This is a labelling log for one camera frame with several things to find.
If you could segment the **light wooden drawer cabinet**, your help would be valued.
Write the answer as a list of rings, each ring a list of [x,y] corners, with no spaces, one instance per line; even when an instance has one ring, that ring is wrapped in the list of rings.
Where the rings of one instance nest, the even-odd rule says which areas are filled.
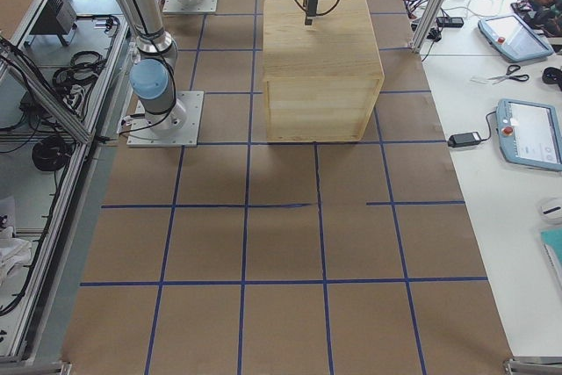
[[[384,79],[366,0],[341,0],[311,25],[292,0],[265,1],[269,142],[361,140]]]

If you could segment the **upper teach pendant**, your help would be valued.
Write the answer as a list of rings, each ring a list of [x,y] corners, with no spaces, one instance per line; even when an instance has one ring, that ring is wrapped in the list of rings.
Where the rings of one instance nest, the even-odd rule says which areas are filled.
[[[487,42],[509,62],[531,61],[554,54],[551,45],[514,14],[482,18],[478,28]]]

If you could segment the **teach pendant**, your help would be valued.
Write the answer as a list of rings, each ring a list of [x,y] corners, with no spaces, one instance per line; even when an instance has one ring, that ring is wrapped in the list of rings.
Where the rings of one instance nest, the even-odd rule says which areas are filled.
[[[553,106],[503,98],[496,121],[500,151],[507,162],[561,171],[561,131]]]
[[[554,54],[551,45],[514,14],[482,18],[478,28],[487,42],[509,62],[531,61]]]

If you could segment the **black power brick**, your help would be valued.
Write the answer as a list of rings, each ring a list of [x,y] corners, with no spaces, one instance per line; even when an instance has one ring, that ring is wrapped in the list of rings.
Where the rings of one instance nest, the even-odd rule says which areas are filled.
[[[482,138],[478,132],[454,133],[447,140],[450,148],[465,148],[479,145]]]

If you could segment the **lower teach pendant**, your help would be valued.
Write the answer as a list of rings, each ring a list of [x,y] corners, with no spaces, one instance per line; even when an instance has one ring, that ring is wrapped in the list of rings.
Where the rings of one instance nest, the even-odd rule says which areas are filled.
[[[553,106],[503,98],[496,121],[500,151],[507,162],[561,171],[561,131]]]

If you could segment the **black handled scissors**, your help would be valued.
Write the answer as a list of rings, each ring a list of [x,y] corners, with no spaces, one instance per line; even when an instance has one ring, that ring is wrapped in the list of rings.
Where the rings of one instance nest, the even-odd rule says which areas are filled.
[[[489,77],[488,81],[493,81],[494,84],[501,83],[503,81],[512,80],[520,83],[527,82],[530,79],[528,74],[517,75],[517,72],[521,70],[521,66],[517,64],[511,64],[507,67],[505,73],[501,76]]]

